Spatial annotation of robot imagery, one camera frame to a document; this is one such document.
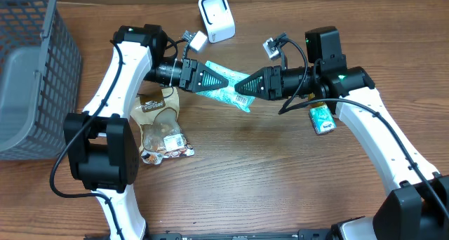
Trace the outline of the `teal wet wipes packet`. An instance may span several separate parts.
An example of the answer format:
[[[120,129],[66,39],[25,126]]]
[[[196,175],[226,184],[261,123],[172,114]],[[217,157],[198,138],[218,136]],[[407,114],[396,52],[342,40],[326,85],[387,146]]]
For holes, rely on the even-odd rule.
[[[206,66],[211,68],[214,72],[217,72],[218,74],[225,77],[228,80],[229,84],[225,88],[198,92],[197,95],[217,100],[228,105],[233,105],[239,110],[250,113],[250,106],[253,103],[255,97],[242,95],[240,93],[237,93],[234,89],[234,86],[238,82],[246,79],[247,77],[249,77],[249,75],[228,69],[209,60],[206,62]]]

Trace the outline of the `brown snack pouch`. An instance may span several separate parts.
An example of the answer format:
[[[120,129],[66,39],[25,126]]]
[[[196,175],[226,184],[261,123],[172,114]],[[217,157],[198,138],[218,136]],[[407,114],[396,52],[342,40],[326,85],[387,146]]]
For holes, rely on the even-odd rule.
[[[140,158],[159,165],[164,159],[194,156],[192,144],[177,122],[180,101],[176,88],[162,88],[136,96],[130,116],[140,128]]]

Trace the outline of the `teal white tissue pack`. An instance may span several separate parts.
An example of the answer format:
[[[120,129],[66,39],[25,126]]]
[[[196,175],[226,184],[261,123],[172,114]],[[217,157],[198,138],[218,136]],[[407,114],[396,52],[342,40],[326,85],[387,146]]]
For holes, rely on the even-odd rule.
[[[326,105],[311,108],[309,117],[317,135],[329,133],[337,128],[333,115]]]

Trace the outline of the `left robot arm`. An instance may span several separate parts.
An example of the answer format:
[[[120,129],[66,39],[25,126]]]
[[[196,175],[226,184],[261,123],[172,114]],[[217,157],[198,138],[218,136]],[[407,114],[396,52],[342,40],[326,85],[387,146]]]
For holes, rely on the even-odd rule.
[[[139,152],[129,117],[140,85],[150,81],[198,93],[228,86],[228,80],[196,60],[164,55],[177,44],[160,25],[121,26],[111,40],[109,68],[100,87],[82,113],[64,121],[72,177],[82,182],[81,198],[95,197],[102,206],[110,233],[107,239],[149,239],[133,183]]]

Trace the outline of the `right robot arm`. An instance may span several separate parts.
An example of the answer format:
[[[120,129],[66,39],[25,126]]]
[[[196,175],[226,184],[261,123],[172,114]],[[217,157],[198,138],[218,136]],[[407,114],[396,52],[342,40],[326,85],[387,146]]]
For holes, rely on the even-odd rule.
[[[304,65],[289,68],[286,34],[268,39],[264,49],[279,66],[263,67],[235,90],[264,100],[282,100],[281,113],[326,103],[354,134],[377,170],[386,199],[372,217],[335,223],[320,239],[447,239],[448,177],[411,144],[388,113],[374,81],[361,67],[350,68],[333,26],[305,33]],[[302,98],[298,105],[293,103]]]

